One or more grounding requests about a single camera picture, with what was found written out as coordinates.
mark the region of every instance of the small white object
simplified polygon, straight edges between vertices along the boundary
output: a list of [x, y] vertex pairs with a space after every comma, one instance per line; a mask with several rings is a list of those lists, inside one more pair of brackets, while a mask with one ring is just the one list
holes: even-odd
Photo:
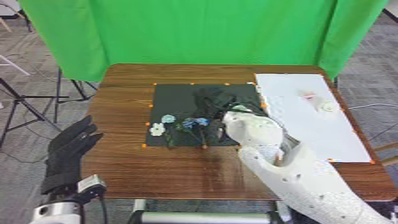
[[288, 222], [292, 220], [292, 214], [290, 214], [290, 207], [287, 206], [283, 201], [278, 201], [278, 213], [283, 221]]
[[162, 134], [166, 132], [164, 123], [153, 123], [153, 127], [150, 129], [150, 132], [152, 132], [152, 136], [162, 136]]
[[104, 185], [104, 187], [107, 187], [107, 184], [96, 174], [79, 181], [79, 193], [82, 193], [95, 185]]
[[171, 114], [168, 114], [168, 115], [162, 117], [162, 123], [164, 123], [164, 124], [171, 124], [171, 123], [175, 123], [175, 121], [176, 121], [176, 117], [175, 117]]
[[146, 210], [146, 199], [134, 200], [134, 212], [139, 210]]

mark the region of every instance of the black cable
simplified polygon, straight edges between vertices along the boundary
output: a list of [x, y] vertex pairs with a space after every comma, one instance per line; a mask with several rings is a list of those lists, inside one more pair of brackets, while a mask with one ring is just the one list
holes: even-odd
[[102, 208], [104, 208], [104, 224], [109, 224], [109, 212], [107, 212], [107, 204], [105, 197], [100, 196]]
[[45, 155], [38, 160], [34, 160], [34, 161], [25, 161], [25, 160], [22, 160], [18, 157], [15, 157], [8, 152], [0, 151], [0, 153], [2, 153], [9, 158], [13, 158], [20, 163], [29, 163], [29, 164], [40, 163], [40, 162], [47, 159], [47, 157], [49, 157], [49, 155]]
[[[29, 110], [25, 111], [25, 114], [24, 114], [24, 122], [27, 123], [29, 122], [29, 120], [27, 120], [27, 114], [29, 114]], [[40, 137], [40, 138], [45, 138], [47, 140], [54, 140], [52, 138], [49, 138], [47, 136], [43, 136], [33, 129], [31, 129], [31, 127], [29, 127], [29, 125], [25, 125], [25, 128], [29, 129], [29, 131], [36, 134], [36, 136]]]
[[397, 127], [398, 123], [372, 137], [370, 141]]

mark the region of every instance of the green screen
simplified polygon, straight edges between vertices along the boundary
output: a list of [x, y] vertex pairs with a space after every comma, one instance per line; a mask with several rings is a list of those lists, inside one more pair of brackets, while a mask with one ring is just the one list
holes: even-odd
[[319, 65], [335, 78], [388, 0], [20, 2], [66, 77], [100, 81], [118, 63]]

